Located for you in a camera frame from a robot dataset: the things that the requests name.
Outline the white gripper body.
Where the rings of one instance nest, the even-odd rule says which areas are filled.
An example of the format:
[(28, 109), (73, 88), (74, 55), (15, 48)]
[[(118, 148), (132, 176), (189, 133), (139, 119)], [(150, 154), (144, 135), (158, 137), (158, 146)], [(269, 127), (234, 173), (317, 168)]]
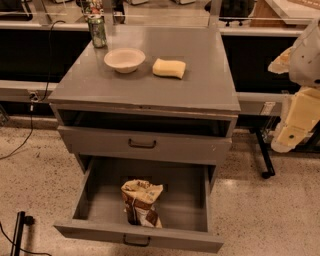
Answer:
[(300, 86), (320, 87), (320, 20), (314, 19), (294, 42), (289, 78)]

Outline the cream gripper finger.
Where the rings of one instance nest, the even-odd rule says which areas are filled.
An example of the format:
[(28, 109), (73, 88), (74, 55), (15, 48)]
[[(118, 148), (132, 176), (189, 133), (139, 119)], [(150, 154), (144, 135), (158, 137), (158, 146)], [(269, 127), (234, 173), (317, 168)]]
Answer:
[(294, 149), (320, 121), (320, 90), (303, 86), (282, 103), (271, 148), (279, 153)]
[(268, 66), (268, 71), (275, 74), (288, 73), (291, 50), (291, 47), (287, 48), (274, 61), (272, 61)]

